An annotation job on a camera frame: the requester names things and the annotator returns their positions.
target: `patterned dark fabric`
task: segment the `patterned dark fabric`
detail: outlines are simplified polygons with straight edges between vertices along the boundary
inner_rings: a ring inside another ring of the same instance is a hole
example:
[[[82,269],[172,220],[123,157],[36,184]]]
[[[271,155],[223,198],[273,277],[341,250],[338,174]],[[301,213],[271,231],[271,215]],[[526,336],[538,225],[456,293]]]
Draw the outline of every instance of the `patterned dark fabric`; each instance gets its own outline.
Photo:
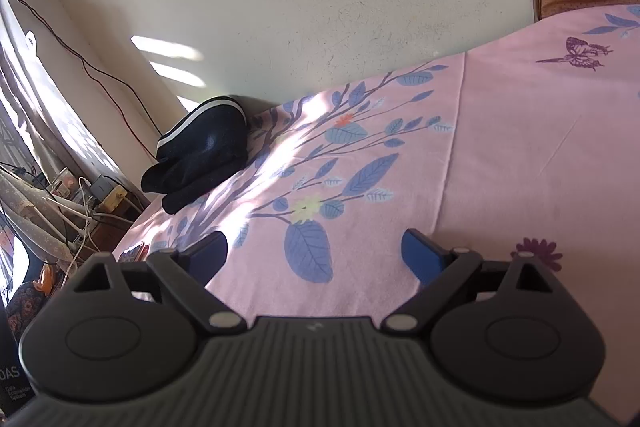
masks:
[[[14,332],[16,343],[27,328],[33,317],[42,309],[47,297],[43,292],[33,287],[33,282],[21,284],[6,306],[6,317],[9,327]]]

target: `black fabric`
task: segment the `black fabric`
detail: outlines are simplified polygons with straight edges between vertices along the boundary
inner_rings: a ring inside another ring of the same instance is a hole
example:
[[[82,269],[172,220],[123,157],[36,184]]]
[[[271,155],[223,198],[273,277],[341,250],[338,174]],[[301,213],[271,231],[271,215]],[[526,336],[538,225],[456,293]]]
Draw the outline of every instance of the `black fabric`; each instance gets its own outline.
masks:
[[[245,167],[247,126],[237,104],[222,96],[207,100],[160,138],[158,164],[143,174],[141,187],[166,194],[162,208],[167,214],[175,214]]]

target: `pink bedsheet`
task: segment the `pink bedsheet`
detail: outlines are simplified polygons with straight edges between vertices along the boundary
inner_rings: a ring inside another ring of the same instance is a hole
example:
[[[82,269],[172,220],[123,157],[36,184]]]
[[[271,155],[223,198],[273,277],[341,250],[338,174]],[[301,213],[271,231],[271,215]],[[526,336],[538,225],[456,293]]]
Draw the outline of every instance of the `pink bedsheet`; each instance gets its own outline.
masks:
[[[254,119],[253,163],[175,216],[156,200],[114,252],[213,229],[207,287],[260,314],[371,315],[415,293],[415,227],[491,259],[531,251],[600,328],[593,397],[640,407],[640,7],[547,18],[466,54],[307,97]]]

